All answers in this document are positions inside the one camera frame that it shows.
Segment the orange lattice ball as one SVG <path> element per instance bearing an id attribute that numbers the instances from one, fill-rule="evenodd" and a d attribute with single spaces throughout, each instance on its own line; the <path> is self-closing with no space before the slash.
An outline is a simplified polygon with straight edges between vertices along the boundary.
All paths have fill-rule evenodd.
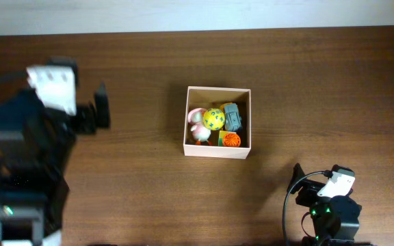
<path id="1" fill-rule="evenodd" d="M 240 147 L 241 138 L 237 133 L 227 133 L 222 138 L 222 145 L 224 147 Z"/>

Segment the grey yellow toy truck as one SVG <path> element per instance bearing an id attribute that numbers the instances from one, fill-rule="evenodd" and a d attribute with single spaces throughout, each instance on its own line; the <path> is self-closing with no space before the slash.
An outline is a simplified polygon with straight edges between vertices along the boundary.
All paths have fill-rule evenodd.
<path id="1" fill-rule="evenodd" d="M 220 109 L 224 113 L 226 119 L 224 128 L 226 131 L 238 132 L 242 129 L 242 118 L 239 114 L 239 108 L 236 103 L 227 102 L 221 105 Z"/>

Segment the colourful puzzle cube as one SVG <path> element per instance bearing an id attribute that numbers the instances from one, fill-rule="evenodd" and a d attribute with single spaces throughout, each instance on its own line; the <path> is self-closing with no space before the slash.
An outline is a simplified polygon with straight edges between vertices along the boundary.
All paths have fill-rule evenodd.
<path id="1" fill-rule="evenodd" d="M 224 145 L 223 144 L 223 139 L 224 139 L 224 136 L 226 134 L 228 134 L 228 131 L 219 131 L 219 135 L 218 135 L 218 145 L 219 146 L 223 146 Z"/>

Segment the yellow ball with blue letters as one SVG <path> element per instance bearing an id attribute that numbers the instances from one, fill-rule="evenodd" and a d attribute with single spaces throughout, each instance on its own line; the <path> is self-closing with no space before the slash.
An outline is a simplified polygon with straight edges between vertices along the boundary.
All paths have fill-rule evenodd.
<path id="1" fill-rule="evenodd" d="M 225 115 L 221 109 L 210 108 L 203 114 L 203 124 L 211 131 L 222 129 L 225 123 Z"/>

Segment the white duck toy pink hat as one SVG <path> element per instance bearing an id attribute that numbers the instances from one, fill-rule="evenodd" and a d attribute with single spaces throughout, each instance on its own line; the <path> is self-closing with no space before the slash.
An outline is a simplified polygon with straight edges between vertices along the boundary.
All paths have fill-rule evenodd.
<path id="1" fill-rule="evenodd" d="M 192 137 L 196 141 L 196 145 L 199 146 L 204 142 L 206 142 L 208 146 L 212 146 L 212 143 L 209 141 L 211 131 L 203 124 L 203 116 L 206 111 L 207 110 L 204 108 L 196 108 L 192 109 L 187 114 L 187 122 L 191 125 L 190 131 Z"/>

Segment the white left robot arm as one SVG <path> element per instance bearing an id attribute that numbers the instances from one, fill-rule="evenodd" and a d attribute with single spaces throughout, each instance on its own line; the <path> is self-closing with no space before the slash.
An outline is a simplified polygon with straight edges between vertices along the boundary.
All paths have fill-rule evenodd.
<path id="1" fill-rule="evenodd" d="M 111 126 L 107 90 L 78 104 L 78 66 L 67 57 L 23 75 L 27 87 L 0 106 L 0 245 L 60 245 L 66 165 L 78 135 Z"/>

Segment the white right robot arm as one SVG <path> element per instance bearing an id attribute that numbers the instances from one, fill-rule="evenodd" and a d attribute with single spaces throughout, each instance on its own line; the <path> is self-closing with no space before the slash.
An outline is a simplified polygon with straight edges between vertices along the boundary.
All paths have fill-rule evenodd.
<path id="1" fill-rule="evenodd" d="M 358 217 L 362 210 L 362 206 L 350 197 L 355 179 L 355 173 L 350 168 L 340 165 L 306 174 L 299 163 L 295 164 L 282 211 L 285 244 L 289 244 L 287 205 L 289 196 L 296 193 L 295 202 L 308 208 L 304 216 L 312 219 L 315 232 L 313 236 L 304 236 L 302 245 L 355 245 L 354 237 L 360 227 Z"/>

